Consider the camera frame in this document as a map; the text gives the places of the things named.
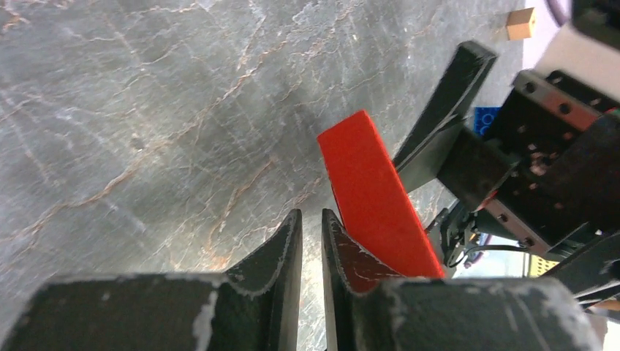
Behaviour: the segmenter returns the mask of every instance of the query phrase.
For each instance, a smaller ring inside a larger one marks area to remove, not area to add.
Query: blue lego brick
[[[474,112],[474,132],[483,136],[497,117],[499,109],[500,107],[476,107]]]

